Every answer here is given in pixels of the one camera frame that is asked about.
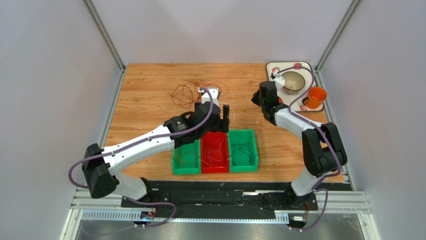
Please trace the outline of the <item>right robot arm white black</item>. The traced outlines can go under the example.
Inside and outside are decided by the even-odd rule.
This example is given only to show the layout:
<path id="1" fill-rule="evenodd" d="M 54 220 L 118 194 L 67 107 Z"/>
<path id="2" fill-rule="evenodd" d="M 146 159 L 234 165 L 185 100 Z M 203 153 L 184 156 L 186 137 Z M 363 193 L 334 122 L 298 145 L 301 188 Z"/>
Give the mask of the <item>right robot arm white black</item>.
<path id="1" fill-rule="evenodd" d="M 251 101 L 271 124 L 284 128 L 302 141 L 304 169 L 285 189 L 284 202 L 299 209 L 325 179 L 339 175 L 348 162 L 338 127 L 310 120 L 279 101 L 276 84 L 263 81 Z"/>

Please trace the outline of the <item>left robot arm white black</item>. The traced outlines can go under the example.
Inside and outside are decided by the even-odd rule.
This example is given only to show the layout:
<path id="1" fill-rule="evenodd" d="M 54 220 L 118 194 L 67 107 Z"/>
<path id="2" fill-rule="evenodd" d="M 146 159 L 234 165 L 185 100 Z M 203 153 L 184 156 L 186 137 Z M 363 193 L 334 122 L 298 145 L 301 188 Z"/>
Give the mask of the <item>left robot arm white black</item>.
<path id="1" fill-rule="evenodd" d="M 152 155 L 193 144 L 209 132 L 227 133 L 229 113 L 228 105 L 219 107 L 210 102 L 198 102 L 194 111 L 174 116 L 127 142 L 104 148 L 98 144 L 88 146 L 81 169 L 91 198 L 115 194 L 142 199 L 151 191 L 148 181 L 123 174 L 123 169 Z"/>

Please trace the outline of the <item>red plastic bin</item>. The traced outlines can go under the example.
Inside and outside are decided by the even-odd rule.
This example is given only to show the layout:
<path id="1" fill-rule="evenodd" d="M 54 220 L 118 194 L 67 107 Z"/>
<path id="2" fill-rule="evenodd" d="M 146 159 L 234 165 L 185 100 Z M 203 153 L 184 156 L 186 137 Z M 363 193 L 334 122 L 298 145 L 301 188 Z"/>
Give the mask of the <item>red plastic bin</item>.
<path id="1" fill-rule="evenodd" d="M 230 172 L 228 135 L 224 132 L 208 132 L 200 140 L 202 174 Z"/>

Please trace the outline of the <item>grey ceramic bowl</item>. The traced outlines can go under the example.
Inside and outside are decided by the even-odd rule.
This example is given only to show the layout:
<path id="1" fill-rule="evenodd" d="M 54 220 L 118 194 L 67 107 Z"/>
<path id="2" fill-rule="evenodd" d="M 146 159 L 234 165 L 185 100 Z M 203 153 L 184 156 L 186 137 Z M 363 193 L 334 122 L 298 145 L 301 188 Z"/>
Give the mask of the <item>grey ceramic bowl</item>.
<path id="1" fill-rule="evenodd" d="M 305 78 L 295 71 L 284 72 L 282 77 L 284 78 L 285 83 L 281 89 L 286 94 L 295 95 L 305 87 Z"/>

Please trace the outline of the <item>strawberry pattern white tray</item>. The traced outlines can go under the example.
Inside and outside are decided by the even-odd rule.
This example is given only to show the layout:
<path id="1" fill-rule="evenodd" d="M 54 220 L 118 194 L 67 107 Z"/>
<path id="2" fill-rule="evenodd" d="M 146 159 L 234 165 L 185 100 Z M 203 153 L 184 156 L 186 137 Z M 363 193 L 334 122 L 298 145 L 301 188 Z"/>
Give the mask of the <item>strawberry pattern white tray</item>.
<path id="1" fill-rule="evenodd" d="M 324 104 L 316 109 L 307 108 L 302 104 L 302 100 L 307 96 L 308 91 L 312 87 L 316 87 L 317 83 L 310 64 L 305 61 L 287 61 L 287 62 L 269 62 L 265 66 L 267 79 L 272 81 L 272 75 L 282 75 L 285 72 L 293 71 L 301 74 L 305 79 L 304 88 L 297 94 L 286 94 L 282 89 L 277 90 L 279 101 L 286 105 L 290 105 L 295 112 L 320 112 L 324 109 Z"/>

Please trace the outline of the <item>right green plastic bin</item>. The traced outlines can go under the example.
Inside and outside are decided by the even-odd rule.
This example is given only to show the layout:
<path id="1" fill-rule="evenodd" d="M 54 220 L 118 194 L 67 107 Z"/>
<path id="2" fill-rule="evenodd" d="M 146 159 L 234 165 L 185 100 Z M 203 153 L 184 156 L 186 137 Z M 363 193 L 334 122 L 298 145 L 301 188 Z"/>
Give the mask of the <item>right green plastic bin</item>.
<path id="1" fill-rule="evenodd" d="M 234 129 L 227 133 L 231 173 L 256 172 L 259 153 L 253 129 Z"/>

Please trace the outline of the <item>green plastic bin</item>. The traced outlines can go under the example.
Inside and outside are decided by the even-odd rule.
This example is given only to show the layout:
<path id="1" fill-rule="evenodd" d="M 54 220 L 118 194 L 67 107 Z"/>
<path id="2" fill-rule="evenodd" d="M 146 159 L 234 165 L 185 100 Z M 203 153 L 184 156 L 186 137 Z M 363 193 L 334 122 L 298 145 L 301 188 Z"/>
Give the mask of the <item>green plastic bin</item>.
<path id="1" fill-rule="evenodd" d="M 180 146 L 172 151 L 172 171 L 175 175 L 197 175 L 201 173 L 200 140 Z"/>
<path id="2" fill-rule="evenodd" d="M 259 153 L 253 129 L 234 129 L 227 133 L 231 173 L 256 172 Z"/>

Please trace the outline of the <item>left green plastic bin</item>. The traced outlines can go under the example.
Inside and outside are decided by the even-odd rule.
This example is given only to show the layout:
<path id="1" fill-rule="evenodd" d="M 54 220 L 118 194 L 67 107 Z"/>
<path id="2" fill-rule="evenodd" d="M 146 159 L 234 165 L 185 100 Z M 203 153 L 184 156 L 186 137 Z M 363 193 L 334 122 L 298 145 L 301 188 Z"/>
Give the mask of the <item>left green plastic bin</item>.
<path id="1" fill-rule="evenodd" d="M 200 140 L 180 146 L 172 151 L 172 171 L 175 175 L 197 175 L 201 173 Z"/>

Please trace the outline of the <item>orange mug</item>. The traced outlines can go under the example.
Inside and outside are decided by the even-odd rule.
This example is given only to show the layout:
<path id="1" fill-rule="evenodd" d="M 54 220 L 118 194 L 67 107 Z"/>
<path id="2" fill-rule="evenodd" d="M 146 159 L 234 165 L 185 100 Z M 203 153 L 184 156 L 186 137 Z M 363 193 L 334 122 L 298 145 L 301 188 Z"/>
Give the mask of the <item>orange mug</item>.
<path id="1" fill-rule="evenodd" d="M 324 88 L 313 86 L 302 100 L 302 104 L 308 109 L 317 109 L 323 104 L 327 96 L 328 93 Z"/>

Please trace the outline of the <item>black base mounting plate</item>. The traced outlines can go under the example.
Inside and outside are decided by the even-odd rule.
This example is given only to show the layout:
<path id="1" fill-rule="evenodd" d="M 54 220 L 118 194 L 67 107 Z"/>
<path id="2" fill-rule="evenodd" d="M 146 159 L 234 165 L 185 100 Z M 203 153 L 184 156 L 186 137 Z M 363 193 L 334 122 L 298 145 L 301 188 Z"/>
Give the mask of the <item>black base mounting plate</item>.
<path id="1" fill-rule="evenodd" d="M 150 180 L 144 203 L 158 203 L 158 218 L 168 217 L 172 203 L 176 206 L 175 218 L 185 219 L 254 219 L 271 220 L 275 211 L 317 211 L 315 195 L 304 206 L 292 209 L 285 203 L 288 182 L 244 181 L 167 181 Z"/>

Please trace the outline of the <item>right aluminium frame post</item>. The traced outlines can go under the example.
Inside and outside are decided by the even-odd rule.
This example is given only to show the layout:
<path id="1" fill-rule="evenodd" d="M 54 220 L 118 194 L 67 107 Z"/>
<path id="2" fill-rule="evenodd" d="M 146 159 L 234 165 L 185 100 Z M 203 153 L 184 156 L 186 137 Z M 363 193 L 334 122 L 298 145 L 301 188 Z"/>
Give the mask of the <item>right aluminium frame post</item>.
<path id="1" fill-rule="evenodd" d="M 319 73 L 327 63 L 328 59 L 330 58 L 332 52 L 334 51 L 335 47 L 337 46 L 339 40 L 343 36 L 345 30 L 347 29 L 348 25 L 350 24 L 352 18 L 356 14 L 358 8 L 363 3 L 363 0 L 352 0 L 350 2 L 349 7 L 347 8 L 345 14 L 343 15 L 342 19 L 340 20 L 336 30 L 334 31 L 329 43 L 327 44 L 325 50 L 323 51 L 317 65 L 316 65 L 316 71 Z"/>

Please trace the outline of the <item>aluminium frame post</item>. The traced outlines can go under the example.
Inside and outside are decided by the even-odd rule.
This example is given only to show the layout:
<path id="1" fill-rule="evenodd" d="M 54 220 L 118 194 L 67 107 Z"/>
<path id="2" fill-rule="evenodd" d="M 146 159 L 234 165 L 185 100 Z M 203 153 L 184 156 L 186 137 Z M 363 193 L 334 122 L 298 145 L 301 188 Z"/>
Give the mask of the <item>aluminium frame post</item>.
<path id="1" fill-rule="evenodd" d="M 347 8 L 345 14 L 343 15 L 342 19 L 340 20 L 336 30 L 334 31 L 329 43 L 327 44 L 325 50 L 323 51 L 317 65 L 316 65 L 316 71 L 319 73 L 327 63 L 328 59 L 330 58 L 332 52 L 334 51 L 335 47 L 337 46 L 339 40 L 343 36 L 345 30 L 347 29 L 348 25 L 350 24 L 352 18 L 356 14 L 358 8 L 363 3 L 363 0 L 352 0 L 350 2 L 349 7 Z"/>
<path id="2" fill-rule="evenodd" d="M 113 40 L 110 37 L 94 2 L 92 0 L 82 0 L 82 3 L 85 5 L 88 14 L 90 15 L 94 25 L 96 26 L 115 64 L 121 72 L 124 72 L 126 70 L 126 65 L 124 64 L 116 46 L 114 45 Z"/>

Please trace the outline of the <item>left aluminium frame post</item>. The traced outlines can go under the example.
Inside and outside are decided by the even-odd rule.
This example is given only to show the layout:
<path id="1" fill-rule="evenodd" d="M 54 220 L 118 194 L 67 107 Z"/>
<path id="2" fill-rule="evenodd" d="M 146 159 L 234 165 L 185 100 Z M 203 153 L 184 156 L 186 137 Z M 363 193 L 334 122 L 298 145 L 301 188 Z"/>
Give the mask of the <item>left aluminium frame post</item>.
<path id="1" fill-rule="evenodd" d="M 94 25 L 96 26 L 115 64 L 121 72 L 124 72 L 126 70 L 126 65 L 124 64 L 116 46 L 114 45 L 113 40 L 110 37 L 94 2 L 92 0 L 82 0 L 82 3 L 85 5 L 88 14 L 90 15 Z"/>

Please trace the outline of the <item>aluminium rail front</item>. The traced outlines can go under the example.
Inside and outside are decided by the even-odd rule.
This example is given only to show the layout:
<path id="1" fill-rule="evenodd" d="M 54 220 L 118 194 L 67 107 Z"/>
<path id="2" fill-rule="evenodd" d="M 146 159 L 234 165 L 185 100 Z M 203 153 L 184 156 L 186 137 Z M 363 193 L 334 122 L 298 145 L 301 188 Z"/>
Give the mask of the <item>aluminium rail front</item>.
<path id="1" fill-rule="evenodd" d="M 176 212 L 173 222 L 274 223 L 286 224 L 306 212 L 320 214 L 371 214 L 367 197 L 361 191 L 318 192 L 308 198 L 308 206 L 290 209 L 284 204 L 283 190 L 197 190 L 155 189 L 156 199 L 172 202 Z M 82 210 L 83 220 L 152 221 L 165 220 L 171 206 L 141 206 L 116 194 L 92 199 L 88 190 L 78 189 L 71 209 Z"/>

